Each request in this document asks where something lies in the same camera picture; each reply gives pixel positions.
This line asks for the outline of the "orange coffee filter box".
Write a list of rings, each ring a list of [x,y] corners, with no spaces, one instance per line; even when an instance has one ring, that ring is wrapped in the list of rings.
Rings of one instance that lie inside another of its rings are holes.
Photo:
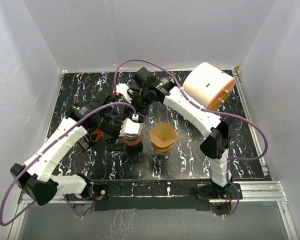
[[[88,132],[86,135],[81,137],[76,142],[76,144],[80,147],[81,150],[86,152],[90,148],[94,147],[95,144],[104,136],[104,132],[96,128],[95,130]]]

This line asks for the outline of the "red black dripper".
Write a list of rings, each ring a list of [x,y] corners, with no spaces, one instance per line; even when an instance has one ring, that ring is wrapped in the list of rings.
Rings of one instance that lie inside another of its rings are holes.
[[[143,143],[140,142],[136,145],[127,145],[126,146],[126,152],[129,154],[138,154],[143,150]]]

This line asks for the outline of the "brown paper coffee filter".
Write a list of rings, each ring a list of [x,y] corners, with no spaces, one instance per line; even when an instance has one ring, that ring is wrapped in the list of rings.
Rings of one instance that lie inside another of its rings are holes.
[[[178,139],[175,128],[166,122],[156,124],[148,133],[150,141],[159,148],[168,147]]]

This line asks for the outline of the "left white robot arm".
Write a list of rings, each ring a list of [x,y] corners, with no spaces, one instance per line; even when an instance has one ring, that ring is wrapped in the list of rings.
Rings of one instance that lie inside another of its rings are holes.
[[[89,199],[94,189],[89,178],[79,174],[57,176],[53,175],[53,171],[92,127],[108,135],[119,136],[123,120],[117,113],[112,113],[117,106],[134,110],[129,103],[114,99],[99,107],[91,104],[74,105],[70,115],[61,120],[57,130],[32,157],[23,164],[15,163],[11,167],[13,183],[40,206],[46,205],[55,196],[74,194],[83,200]]]

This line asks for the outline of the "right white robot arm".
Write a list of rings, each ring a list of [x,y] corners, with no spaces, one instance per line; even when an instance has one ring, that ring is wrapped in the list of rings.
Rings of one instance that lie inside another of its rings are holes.
[[[139,69],[132,80],[137,90],[129,90],[132,104],[139,109],[150,106],[153,102],[175,110],[195,126],[204,140],[200,145],[201,152],[208,157],[211,167],[211,195],[220,199],[231,192],[231,173],[229,170],[230,128],[233,121],[228,117],[221,118],[217,112],[206,109],[190,97],[175,76],[167,73],[165,77],[156,78],[145,67]]]

